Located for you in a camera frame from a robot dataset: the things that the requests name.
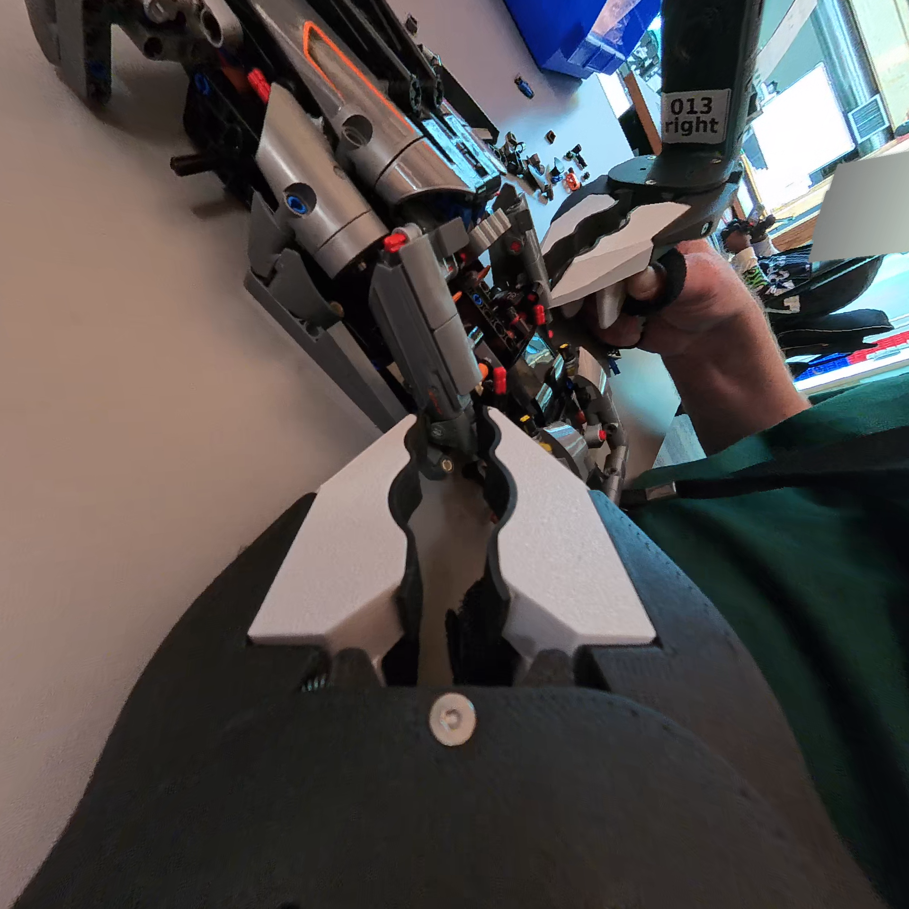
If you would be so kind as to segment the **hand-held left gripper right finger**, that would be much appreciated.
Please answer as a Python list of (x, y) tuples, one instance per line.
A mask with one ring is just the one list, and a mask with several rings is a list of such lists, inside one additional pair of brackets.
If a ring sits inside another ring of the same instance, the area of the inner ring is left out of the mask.
[(648, 645), (655, 629), (585, 482), (495, 408), (477, 417), (496, 516), (482, 619), (519, 655)]

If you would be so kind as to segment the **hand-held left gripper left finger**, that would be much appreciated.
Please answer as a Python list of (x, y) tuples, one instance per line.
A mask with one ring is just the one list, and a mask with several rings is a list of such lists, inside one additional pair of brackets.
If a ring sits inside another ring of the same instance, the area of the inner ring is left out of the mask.
[(319, 488), (249, 627), (253, 643), (369, 657), (418, 645), (423, 585), (410, 524), (423, 498), (419, 428), (405, 416)]

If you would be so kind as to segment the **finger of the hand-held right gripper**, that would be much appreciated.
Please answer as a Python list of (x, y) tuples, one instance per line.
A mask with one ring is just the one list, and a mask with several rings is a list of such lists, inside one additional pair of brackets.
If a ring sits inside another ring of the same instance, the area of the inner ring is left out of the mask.
[(689, 210), (690, 205), (681, 202), (637, 206), (624, 216), (624, 228), (604, 237), (595, 247), (574, 251), (563, 241), (548, 251), (551, 308), (562, 308), (569, 316), (592, 295), (598, 326), (611, 326), (626, 301), (624, 281), (650, 263), (653, 237)]
[(622, 205), (607, 193), (571, 201), (576, 204), (553, 217), (542, 240), (543, 251), (552, 251), (563, 241), (570, 250), (586, 251), (624, 228)]

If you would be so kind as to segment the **grey lego car model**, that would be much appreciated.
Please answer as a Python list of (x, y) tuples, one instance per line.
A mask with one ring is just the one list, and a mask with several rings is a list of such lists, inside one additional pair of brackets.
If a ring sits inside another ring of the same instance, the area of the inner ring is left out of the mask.
[(558, 346), (559, 277), (518, 145), (386, 2), (26, 2), (36, 41), (93, 107), (112, 95), (112, 31), (187, 74), (194, 152), (250, 212), (249, 293), (382, 432), (423, 417), (424, 471), (477, 454), (475, 411), (502, 411), (617, 501), (627, 445), (584, 351)]

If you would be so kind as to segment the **person's right forearm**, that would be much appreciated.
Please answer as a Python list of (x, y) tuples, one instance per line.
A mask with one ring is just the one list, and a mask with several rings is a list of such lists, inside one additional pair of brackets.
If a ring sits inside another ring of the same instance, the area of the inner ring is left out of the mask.
[(707, 455), (778, 426), (812, 407), (793, 384), (761, 309), (750, 304), (662, 354)]

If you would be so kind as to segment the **pile of small lego pieces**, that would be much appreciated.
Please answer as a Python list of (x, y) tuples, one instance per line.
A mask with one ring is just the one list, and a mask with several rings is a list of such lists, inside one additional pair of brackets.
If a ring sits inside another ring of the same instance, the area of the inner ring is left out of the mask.
[(576, 143), (561, 155), (545, 157), (532, 152), (527, 143), (507, 132), (502, 142), (491, 150), (506, 175), (519, 186), (545, 203), (552, 202), (557, 192), (568, 195), (579, 191), (590, 180), (590, 170), (583, 154), (584, 146)]

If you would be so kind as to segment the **person's right hand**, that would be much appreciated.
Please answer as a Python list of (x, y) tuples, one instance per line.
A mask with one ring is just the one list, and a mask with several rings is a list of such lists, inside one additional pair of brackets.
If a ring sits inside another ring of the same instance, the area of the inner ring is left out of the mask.
[(763, 311), (725, 259), (705, 240), (685, 241), (677, 251), (686, 279), (676, 299), (649, 316), (624, 310), (608, 328), (588, 315), (591, 331), (609, 347), (639, 348), (665, 361), (718, 361), (733, 352), (764, 356), (776, 352)]

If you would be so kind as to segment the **blue plastic bin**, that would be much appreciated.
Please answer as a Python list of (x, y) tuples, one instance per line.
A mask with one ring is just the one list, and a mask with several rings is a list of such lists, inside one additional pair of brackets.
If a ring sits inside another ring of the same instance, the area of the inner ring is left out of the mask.
[(585, 80), (613, 74), (631, 55), (660, 1), (506, 1), (534, 61), (544, 71)]

